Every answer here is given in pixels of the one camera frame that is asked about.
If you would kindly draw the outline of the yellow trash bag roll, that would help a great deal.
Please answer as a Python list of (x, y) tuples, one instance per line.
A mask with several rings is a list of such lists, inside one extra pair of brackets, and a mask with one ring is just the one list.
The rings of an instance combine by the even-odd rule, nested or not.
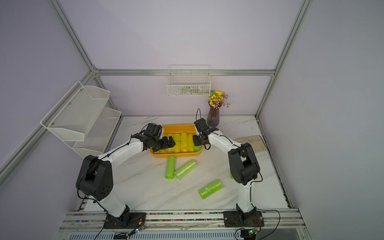
[[(173, 135), (173, 134), (166, 134), (165, 137), (167, 137), (168, 139), (169, 139), (170, 137), (174, 138), (174, 135)], [(167, 154), (171, 154), (171, 153), (174, 152), (174, 147), (165, 149), (164, 152), (167, 153)]]
[(188, 152), (194, 152), (195, 145), (193, 141), (193, 134), (188, 135)]
[(188, 152), (188, 133), (181, 133), (181, 152)]
[(181, 135), (174, 134), (173, 139), (175, 141), (174, 153), (180, 153), (181, 152)]

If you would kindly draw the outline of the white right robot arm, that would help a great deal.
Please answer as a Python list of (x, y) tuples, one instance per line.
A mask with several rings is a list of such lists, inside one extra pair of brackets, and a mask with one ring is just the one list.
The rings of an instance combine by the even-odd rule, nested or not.
[(257, 208), (252, 202), (252, 184), (256, 182), (261, 168), (252, 146), (249, 143), (237, 143), (220, 131), (194, 135), (193, 142), (196, 146), (215, 146), (228, 155), (230, 173), (239, 184), (236, 204), (238, 219), (245, 222), (255, 217)]

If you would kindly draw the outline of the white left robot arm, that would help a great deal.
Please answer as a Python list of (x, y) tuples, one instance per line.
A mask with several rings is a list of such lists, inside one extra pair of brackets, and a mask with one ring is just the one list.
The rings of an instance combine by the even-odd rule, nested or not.
[(84, 158), (76, 182), (76, 189), (91, 197), (114, 218), (128, 218), (130, 209), (114, 191), (114, 171), (131, 157), (143, 151), (165, 150), (176, 145), (172, 137), (150, 138), (135, 134), (119, 147), (99, 156)]

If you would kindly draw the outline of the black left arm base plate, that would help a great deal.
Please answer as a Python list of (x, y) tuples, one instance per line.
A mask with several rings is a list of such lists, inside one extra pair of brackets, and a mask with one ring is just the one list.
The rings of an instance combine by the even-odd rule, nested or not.
[(104, 222), (104, 229), (138, 229), (144, 225), (146, 216), (147, 214), (144, 212), (130, 212), (123, 214), (119, 218), (107, 215), (106, 221)]

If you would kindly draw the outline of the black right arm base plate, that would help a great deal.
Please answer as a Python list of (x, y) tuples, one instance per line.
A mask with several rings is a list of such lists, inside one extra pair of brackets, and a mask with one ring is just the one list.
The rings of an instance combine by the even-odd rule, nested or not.
[(251, 211), (241, 215), (237, 211), (225, 211), (223, 212), (224, 224), (226, 228), (247, 228), (247, 227), (264, 227), (264, 218), (261, 211)]

